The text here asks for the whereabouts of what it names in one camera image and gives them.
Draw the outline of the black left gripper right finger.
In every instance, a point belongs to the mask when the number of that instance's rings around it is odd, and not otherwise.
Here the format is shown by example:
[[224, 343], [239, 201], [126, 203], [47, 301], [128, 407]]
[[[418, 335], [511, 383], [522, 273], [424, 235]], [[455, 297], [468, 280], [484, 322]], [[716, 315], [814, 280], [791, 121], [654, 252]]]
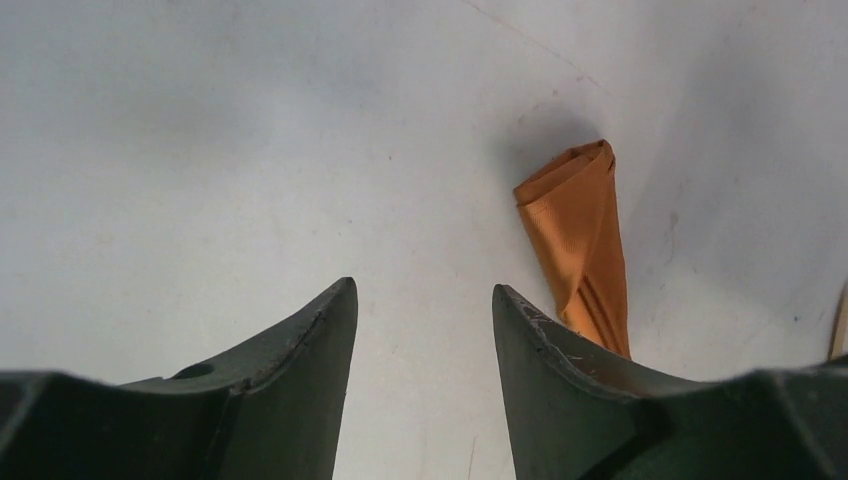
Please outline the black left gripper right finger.
[[843, 479], [847, 361], [687, 380], [612, 353], [494, 288], [520, 479]]

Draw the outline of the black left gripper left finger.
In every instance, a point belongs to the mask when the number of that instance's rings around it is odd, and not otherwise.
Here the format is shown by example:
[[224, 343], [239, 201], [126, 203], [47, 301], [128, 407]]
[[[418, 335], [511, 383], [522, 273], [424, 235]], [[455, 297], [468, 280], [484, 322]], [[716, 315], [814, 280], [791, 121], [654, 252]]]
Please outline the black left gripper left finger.
[[357, 330], [342, 278], [169, 378], [1, 375], [5, 479], [329, 479]]

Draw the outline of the orange cloth napkin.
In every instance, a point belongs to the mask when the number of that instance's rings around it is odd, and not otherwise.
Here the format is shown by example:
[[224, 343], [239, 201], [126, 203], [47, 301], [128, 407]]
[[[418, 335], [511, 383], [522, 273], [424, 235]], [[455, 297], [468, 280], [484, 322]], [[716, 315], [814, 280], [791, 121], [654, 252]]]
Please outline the orange cloth napkin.
[[556, 306], [556, 318], [630, 358], [626, 267], [610, 143], [576, 146], [513, 190]]

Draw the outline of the gold knife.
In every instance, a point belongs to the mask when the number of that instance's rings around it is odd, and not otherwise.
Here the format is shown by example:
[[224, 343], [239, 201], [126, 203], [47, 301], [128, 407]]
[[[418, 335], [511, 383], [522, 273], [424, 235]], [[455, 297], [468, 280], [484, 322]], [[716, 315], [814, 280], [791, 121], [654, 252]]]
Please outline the gold knife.
[[828, 360], [835, 360], [844, 354], [844, 343], [847, 335], [847, 285], [844, 285], [836, 308], [830, 344], [828, 348]]

